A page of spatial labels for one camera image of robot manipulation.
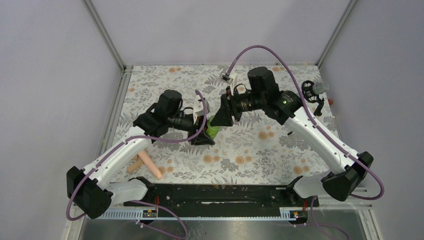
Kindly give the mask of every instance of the floral pattern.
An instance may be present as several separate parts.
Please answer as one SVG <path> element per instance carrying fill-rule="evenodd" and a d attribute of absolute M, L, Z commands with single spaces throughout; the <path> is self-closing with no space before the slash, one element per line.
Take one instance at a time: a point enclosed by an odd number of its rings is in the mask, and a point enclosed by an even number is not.
<path fill-rule="evenodd" d="M 184 107 L 194 102 L 195 90 L 201 91 L 210 104 L 209 116 L 220 107 L 220 95 L 226 84 L 218 80 L 219 74 L 228 66 L 134 66 L 118 126 L 114 136 L 116 143 L 132 126 L 137 116 L 143 113 L 167 89 L 182 94 Z M 247 73 L 256 66 L 238 65 L 238 83 L 249 87 Z M 280 65 L 268 66 L 281 90 L 296 88 L 287 71 Z M 316 66 L 291 66 L 299 84 L 303 81 L 320 81 Z M 238 90 L 244 92 L 244 86 Z M 308 103 L 315 110 L 316 105 Z M 318 120 L 337 136 L 337 128 L 330 107 L 326 103 Z M 188 142 L 166 143 L 156 141 L 146 148 L 155 164 L 163 173 L 157 180 L 141 166 L 133 173 L 127 166 L 120 170 L 114 181 L 127 181 L 144 176 L 153 183 L 191 184 L 275 184 L 290 183 L 299 175 L 310 176 L 328 170 L 324 161 L 295 133 L 289 131 L 262 111 L 243 113 L 240 122 L 232 127 L 222 127 L 215 137 L 215 145 L 192 146 Z M 187 134 L 170 129 L 162 136 L 166 139 L 182 139 Z"/>

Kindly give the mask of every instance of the table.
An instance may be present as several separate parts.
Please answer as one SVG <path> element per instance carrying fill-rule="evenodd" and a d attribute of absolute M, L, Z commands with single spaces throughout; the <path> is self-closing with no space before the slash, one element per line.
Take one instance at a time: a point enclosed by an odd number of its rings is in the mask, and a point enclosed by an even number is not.
<path fill-rule="evenodd" d="M 199 90 L 210 104 L 213 115 L 220 106 L 220 96 L 226 83 L 217 78 L 223 65 L 150 65 L 134 66 L 125 95 L 122 111 L 116 128 L 116 143 L 132 122 L 159 98 L 164 90 L 172 89 L 182 94 L 184 106 L 193 104 L 195 90 Z M 238 83 L 249 88 L 247 73 L 257 66 L 237 65 L 233 71 L 238 74 Z M 280 90 L 297 93 L 288 72 L 280 65 L 266 66 L 270 69 Z M 320 81 L 316 66 L 290 66 L 296 80 Z M 317 104 L 308 103 L 315 110 Z M 337 134 L 336 123 L 328 103 L 322 109 L 318 120 Z M 262 111 L 245 112 L 241 121 L 232 127 L 223 127 L 215 137 L 214 146 L 192 146 L 188 142 L 166 143 L 157 141 L 146 148 L 151 159 L 163 174 L 157 180 L 142 166 L 133 173 L 120 170 L 113 181 L 122 182 L 144 176 L 152 183 L 187 184 L 256 184 L 284 185 L 297 176 L 310 176 L 328 170 L 324 161 L 295 133 L 288 135 L 286 127 L 268 118 Z M 185 132 L 170 129 L 162 136 L 167 139 L 183 139 Z"/>

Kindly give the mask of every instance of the green cylinder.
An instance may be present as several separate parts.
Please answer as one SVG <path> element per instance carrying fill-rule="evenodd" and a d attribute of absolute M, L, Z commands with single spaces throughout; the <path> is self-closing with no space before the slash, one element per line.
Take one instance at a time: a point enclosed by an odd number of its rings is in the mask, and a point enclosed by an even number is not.
<path fill-rule="evenodd" d="M 218 132 L 221 130 L 220 126 L 211 126 L 211 121 L 212 119 L 214 119 L 215 115 L 210 116 L 209 120 L 207 121 L 207 129 L 206 129 L 206 134 L 214 139 Z"/>

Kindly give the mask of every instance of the gray wall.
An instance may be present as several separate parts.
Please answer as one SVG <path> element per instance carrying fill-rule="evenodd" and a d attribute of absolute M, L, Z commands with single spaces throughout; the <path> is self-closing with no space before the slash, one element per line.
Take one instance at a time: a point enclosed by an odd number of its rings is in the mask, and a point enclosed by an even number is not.
<path fill-rule="evenodd" d="M 321 69 L 345 142 L 374 156 L 385 240 L 422 239 L 424 1 L 359 1 Z M 365 184 L 374 192 L 374 179 Z"/>
<path fill-rule="evenodd" d="M 262 44 L 315 63 L 349 0 L 93 0 L 128 65 L 231 63 Z M 276 63 L 263 49 L 240 63 Z"/>
<path fill-rule="evenodd" d="M 119 75 L 80 0 L 2 1 L 0 239 L 60 239 L 66 172 L 95 159 Z"/>

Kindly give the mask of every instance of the gray floor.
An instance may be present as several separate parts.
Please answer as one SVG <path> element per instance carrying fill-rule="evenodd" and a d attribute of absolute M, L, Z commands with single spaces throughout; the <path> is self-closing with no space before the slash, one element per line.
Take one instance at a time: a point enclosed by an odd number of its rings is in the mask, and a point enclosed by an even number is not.
<path fill-rule="evenodd" d="M 365 233 L 358 213 L 354 210 L 314 210 L 320 223 L 336 225 L 345 230 L 350 239 L 365 240 Z M 187 221 L 189 240 L 327 240 L 316 226 L 287 227 L 279 221 Z M 152 226 L 184 235 L 177 221 L 155 221 Z M 346 237 L 333 228 L 324 229 L 335 238 Z M 171 237 L 148 228 L 141 229 L 129 220 L 86 219 L 80 240 L 170 240 Z"/>

